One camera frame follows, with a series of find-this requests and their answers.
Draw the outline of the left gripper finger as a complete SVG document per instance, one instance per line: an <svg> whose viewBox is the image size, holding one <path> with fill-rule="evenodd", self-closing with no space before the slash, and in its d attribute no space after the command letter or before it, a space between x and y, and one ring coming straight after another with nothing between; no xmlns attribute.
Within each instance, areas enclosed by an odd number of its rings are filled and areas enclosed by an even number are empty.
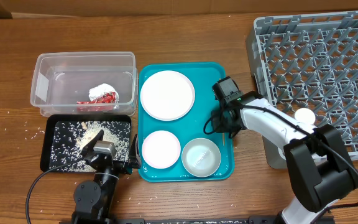
<svg viewBox="0 0 358 224"><path fill-rule="evenodd" d="M100 130L99 133L88 143L86 144L81 151L81 155L84 159L89 159L95 155L94 147L98 141L102 141L104 136L104 131Z"/></svg>
<svg viewBox="0 0 358 224"><path fill-rule="evenodd" d="M142 162L140 158L140 152L139 152L139 138L138 135L135 134L133 142L131 144L131 148L129 149L129 164L133 169L140 169Z"/></svg>

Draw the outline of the small white plate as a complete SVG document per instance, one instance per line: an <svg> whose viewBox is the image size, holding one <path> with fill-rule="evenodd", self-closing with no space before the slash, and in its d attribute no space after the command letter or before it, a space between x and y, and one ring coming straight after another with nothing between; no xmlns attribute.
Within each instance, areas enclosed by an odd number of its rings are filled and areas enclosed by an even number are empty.
<svg viewBox="0 0 358 224"><path fill-rule="evenodd" d="M142 144L142 157L146 164L155 169L166 169L178 160L181 145L178 138L169 131L154 131Z"/></svg>

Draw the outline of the grey bowl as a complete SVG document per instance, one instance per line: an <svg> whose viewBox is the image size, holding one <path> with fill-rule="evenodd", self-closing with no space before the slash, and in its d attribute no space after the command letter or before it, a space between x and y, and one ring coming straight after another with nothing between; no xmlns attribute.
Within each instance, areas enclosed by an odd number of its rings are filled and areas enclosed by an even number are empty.
<svg viewBox="0 0 358 224"><path fill-rule="evenodd" d="M221 164L221 152L211 140L196 138L183 148L181 161L185 170L191 175L200 178L209 177Z"/></svg>

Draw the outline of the red snack wrapper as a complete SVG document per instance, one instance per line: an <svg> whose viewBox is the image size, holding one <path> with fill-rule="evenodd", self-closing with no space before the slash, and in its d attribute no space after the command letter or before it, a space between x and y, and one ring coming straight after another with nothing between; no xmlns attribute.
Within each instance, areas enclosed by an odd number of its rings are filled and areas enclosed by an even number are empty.
<svg viewBox="0 0 358 224"><path fill-rule="evenodd" d="M105 93L103 96L99 96L91 101L78 101L78 111L109 111L117 108L115 103L119 100L119 96L116 92L112 91Z"/></svg>

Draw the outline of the white napkin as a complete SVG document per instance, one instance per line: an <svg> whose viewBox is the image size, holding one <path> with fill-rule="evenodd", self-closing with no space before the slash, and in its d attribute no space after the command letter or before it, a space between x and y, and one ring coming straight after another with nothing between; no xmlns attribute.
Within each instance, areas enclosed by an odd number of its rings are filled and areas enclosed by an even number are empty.
<svg viewBox="0 0 358 224"><path fill-rule="evenodd" d="M107 93L115 93L116 96L119 96L118 92L115 90L115 88L107 83L103 83L103 84L100 84L94 88L91 88L89 90L88 96L89 96L89 99L91 101L93 101L97 98L104 96Z"/></svg>

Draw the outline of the large white plate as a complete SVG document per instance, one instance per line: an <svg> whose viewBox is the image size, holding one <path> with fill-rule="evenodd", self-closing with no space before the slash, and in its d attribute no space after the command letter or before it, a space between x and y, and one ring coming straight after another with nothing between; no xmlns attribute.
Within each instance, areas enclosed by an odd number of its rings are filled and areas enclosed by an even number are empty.
<svg viewBox="0 0 358 224"><path fill-rule="evenodd" d="M163 70L143 83L140 102L145 112L161 121L182 118L195 102L195 88L189 78L180 72Z"/></svg>

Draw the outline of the white paper cup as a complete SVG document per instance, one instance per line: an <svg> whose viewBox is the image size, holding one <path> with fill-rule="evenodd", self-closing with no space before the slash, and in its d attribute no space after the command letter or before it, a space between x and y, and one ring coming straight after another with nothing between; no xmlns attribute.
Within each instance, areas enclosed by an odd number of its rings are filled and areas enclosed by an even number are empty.
<svg viewBox="0 0 358 224"><path fill-rule="evenodd" d="M314 125L314 122L316 121L315 114L313 113L313 111L311 111L308 108L300 108L296 110L294 114L294 118L297 121L310 125Z"/></svg>

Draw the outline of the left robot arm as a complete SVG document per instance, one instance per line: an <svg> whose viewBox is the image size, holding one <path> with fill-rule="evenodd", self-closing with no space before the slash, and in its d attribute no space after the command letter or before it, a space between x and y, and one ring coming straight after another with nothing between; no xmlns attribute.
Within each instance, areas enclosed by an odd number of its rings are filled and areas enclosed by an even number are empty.
<svg viewBox="0 0 358 224"><path fill-rule="evenodd" d="M121 174L132 174L140 169L138 137L129 149L129 160L115 160L116 148L112 142L103 141L104 131L100 131L81 152L86 164L96 170L93 180L80 183L73 194L75 211L72 223L121 223L110 214L114 191Z"/></svg>

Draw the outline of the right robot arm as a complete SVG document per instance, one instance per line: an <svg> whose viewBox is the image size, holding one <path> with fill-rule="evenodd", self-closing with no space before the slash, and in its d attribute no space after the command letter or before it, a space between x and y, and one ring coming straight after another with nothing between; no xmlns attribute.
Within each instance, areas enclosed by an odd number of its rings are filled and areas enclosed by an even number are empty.
<svg viewBox="0 0 358 224"><path fill-rule="evenodd" d="M230 77L212 87L219 109L207 123L213 133L258 132L284 151L295 198L276 217L249 217L249 223L334 223L326 212L343 208L337 201L358 188L358 170L341 133L330 124L302 123L272 106L256 91L246 94Z"/></svg>

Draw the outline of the grey dishwasher rack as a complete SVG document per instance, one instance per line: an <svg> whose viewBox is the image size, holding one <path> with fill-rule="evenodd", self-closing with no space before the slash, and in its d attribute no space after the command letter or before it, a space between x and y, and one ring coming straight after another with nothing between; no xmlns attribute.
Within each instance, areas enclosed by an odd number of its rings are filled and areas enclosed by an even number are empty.
<svg viewBox="0 0 358 224"><path fill-rule="evenodd" d="M262 96L288 115L310 109L358 160L358 11L256 18L246 49Z"/></svg>

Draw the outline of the spilled rice pile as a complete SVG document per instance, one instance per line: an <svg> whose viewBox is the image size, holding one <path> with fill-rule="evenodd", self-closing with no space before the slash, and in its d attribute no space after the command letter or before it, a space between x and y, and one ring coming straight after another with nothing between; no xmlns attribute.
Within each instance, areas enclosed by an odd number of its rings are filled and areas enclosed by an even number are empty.
<svg viewBox="0 0 358 224"><path fill-rule="evenodd" d="M124 121L59 121L53 129L49 168L67 164L81 157L81 151L100 131L103 141L116 148L116 161L129 159L131 125Z"/></svg>

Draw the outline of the black rectangular tray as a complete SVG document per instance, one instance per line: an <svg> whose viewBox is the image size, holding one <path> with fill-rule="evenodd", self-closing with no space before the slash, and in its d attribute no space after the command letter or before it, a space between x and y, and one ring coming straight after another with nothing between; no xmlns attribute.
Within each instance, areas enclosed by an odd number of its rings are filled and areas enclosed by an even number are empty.
<svg viewBox="0 0 358 224"><path fill-rule="evenodd" d="M131 118L127 115L106 115L106 114L55 114L47 120L45 130L40 168L42 171L49 170L50 147L52 146L53 129L59 121L124 121L131 125Z"/></svg>

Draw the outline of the teal plastic tray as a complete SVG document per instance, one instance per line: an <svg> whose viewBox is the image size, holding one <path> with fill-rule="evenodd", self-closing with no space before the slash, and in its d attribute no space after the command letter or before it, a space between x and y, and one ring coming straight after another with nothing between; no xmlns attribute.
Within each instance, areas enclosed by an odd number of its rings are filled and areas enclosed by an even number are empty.
<svg viewBox="0 0 358 224"><path fill-rule="evenodd" d="M174 121L160 121L148 115L139 104L138 111L138 138L139 148L144 139L154 131L169 131L179 140L181 147L196 138L206 138L214 142L221 152L221 164L218 170L205 180L224 180L234 171L234 148L232 139L225 134L226 144L223 146L221 133L205 135L203 126L210 118L212 110L219 108L215 100L212 86L226 77L224 68L216 62L189 62L189 63L160 63L144 67L139 74L139 86L151 75L163 71L173 70L184 74L190 79L195 88L195 102L192 109Z"/></svg>

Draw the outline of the clear plastic bin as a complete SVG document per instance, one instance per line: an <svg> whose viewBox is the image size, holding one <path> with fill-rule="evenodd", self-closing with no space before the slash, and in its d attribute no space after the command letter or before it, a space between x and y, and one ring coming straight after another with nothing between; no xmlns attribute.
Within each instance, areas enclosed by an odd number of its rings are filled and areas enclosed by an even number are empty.
<svg viewBox="0 0 358 224"><path fill-rule="evenodd" d="M78 111L78 101L91 101L89 90L107 83L118 92L114 110ZM40 114L110 113L132 116L136 111L138 77L132 52L59 52L39 55L30 103Z"/></svg>

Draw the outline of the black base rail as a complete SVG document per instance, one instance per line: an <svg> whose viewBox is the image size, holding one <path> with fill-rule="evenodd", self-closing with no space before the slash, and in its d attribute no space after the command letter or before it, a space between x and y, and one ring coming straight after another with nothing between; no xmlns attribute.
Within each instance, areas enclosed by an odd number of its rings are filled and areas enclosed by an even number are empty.
<svg viewBox="0 0 358 224"><path fill-rule="evenodd" d="M132 219L107 219L101 220L86 220L79 219L75 221L63 221L61 223L76 223L76 224L274 224L279 223L277 216L251 216L247 218L220 218L220 219L176 219L176 220L144 220L143 218Z"/></svg>

